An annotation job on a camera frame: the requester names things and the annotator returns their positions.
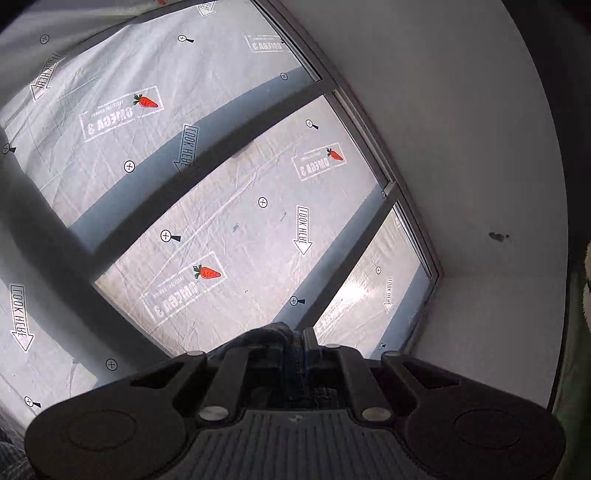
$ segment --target crosshair symbol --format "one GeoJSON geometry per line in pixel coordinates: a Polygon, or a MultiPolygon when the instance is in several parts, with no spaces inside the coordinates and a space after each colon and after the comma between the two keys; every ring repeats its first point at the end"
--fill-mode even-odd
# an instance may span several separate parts
{"type": "Polygon", "coordinates": [[[107,369],[111,370],[112,372],[117,370],[117,362],[115,360],[113,360],[112,358],[108,358],[107,361],[105,362],[105,365],[106,365],[107,369]]]}
{"type": "Polygon", "coordinates": [[[170,239],[173,237],[173,235],[170,233],[170,230],[162,230],[160,232],[160,239],[163,242],[170,242],[170,239]]]}
{"type": "Polygon", "coordinates": [[[131,173],[135,170],[135,163],[132,160],[128,160],[125,162],[125,165],[123,165],[123,168],[127,173],[131,173]]]}

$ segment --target look here arrow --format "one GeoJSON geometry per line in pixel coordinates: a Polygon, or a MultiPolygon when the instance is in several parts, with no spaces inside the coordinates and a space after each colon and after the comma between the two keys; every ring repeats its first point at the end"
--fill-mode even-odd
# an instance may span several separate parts
{"type": "Polygon", "coordinates": [[[310,242],[310,210],[297,206],[297,240],[294,243],[302,255],[312,246],[310,242]]]}
{"type": "Polygon", "coordinates": [[[390,310],[394,306],[392,302],[392,286],[394,285],[394,277],[386,278],[386,301],[384,302],[384,307],[386,307],[386,312],[390,313],[390,310]]]}
{"type": "Polygon", "coordinates": [[[29,333],[27,310],[25,307],[25,287],[21,285],[10,285],[10,303],[12,306],[12,320],[14,322],[14,330],[11,333],[23,351],[26,352],[29,350],[35,336],[29,333]]]}

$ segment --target window pane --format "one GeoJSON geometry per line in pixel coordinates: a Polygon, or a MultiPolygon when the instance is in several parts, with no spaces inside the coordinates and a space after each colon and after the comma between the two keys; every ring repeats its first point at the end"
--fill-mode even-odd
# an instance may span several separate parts
{"type": "Polygon", "coordinates": [[[18,162],[66,226],[128,174],[128,161],[137,167],[154,156],[185,124],[248,92],[280,97],[268,82],[285,91],[312,84],[249,1],[204,8],[142,15],[66,56],[48,50],[33,87],[0,112],[18,162]]]}
{"type": "Polygon", "coordinates": [[[428,284],[393,209],[314,326],[319,344],[352,346],[366,358],[399,349],[428,284]]]}
{"type": "Polygon", "coordinates": [[[207,176],[96,285],[172,353],[211,350],[271,322],[376,185],[318,98],[207,176]]]}

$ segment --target ribbed rubber surface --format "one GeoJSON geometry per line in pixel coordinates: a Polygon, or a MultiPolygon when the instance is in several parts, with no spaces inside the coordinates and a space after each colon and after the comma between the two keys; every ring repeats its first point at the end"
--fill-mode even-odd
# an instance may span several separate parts
{"type": "Polygon", "coordinates": [[[170,480],[433,480],[393,434],[344,410],[247,411],[236,425],[205,430],[170,480]]]}

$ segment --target metal window mullion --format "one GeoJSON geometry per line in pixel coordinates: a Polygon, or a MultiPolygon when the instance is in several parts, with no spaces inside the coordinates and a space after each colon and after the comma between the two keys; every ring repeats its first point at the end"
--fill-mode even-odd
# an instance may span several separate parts
{"type": "Polygon", "coordinates": [[[363,135],[362,130],[358,125],[355,124],[354,117],[345,110],[342,103],[335,95],[335,92],[327,93],[324,98],[326,98],[349,135],[353,138],[353,141],[363,154],[365,161],[368,163],[369,168],[371,168],[372,172],[374,173],[378,184],[381,185],[382,188],[385,188],[389,183],[389,178],[385,175],[384,169],[377,160],[376,154],[369,147],[368,140],[365,138],[366,135],[363,135]]]}
{"type": "Polygon", "coordinates": [[[384,202],[377,208],[372,219],[367,227],[356,240],[353,248],[348,252],[345,260],[337,267],[328,281],[325,283],[318,298],[307,311],[302,315],[302,318],[297,323],[295,330],[302,332],[304,328],[313,327],[320,319],[324,311],[328,308],[330,302],[339,292],[342,285],[345,283],[357,263],[361,259],[363,253],[378,233],[380,227],[385,222],[394,204],[398,200],[400,190],[395,184],[389,184],[384,192],[387,194],[384,202]]]}
{"type": "Polygon", "coordinates": [[[308,70],[314,80],[330,80],[336,88],[333,76],[318,58],[310,46],[314,44],[311,37],[295,22],[289,11],[273,0],[251,0],[265,19],[279,32],[291,52],[303,67],[308,70]]]}
{"type": "Polygon", "coordinates": [[[438,264],[436,264],[434,256],[431,252],[431,249],[427,241],[425,240],[425,237],[423,235],[418,234],[421,231],[418,222],[414,217],[413,212],[410,209],[407,201],[405,200],[404,195],[400,190],[400,187],[398,187],[398,190],[400,194],[397,203],[403,216],[403,218],[401,218],[400,221],[402,222],[403,227],[409,237],[409,240],[417,253],[418,259],[421,261],[423,268],[425,268],[427,275],[430,278],[435,277],[437,279],[437,277],[440,274],[441,267],[438,264]]]}
{"type": "Polygon", "coordinates": [[[334,83],[330,79],[319,80],[262,111],[202,152],[195,159],[195,165],[204,167],[192,167],[191,172],[179,173],[150,195],[99,245],[92,257],[89,279],[95,281],[102,276],[154,222],[234,153],[333,88],[334,83]]]}

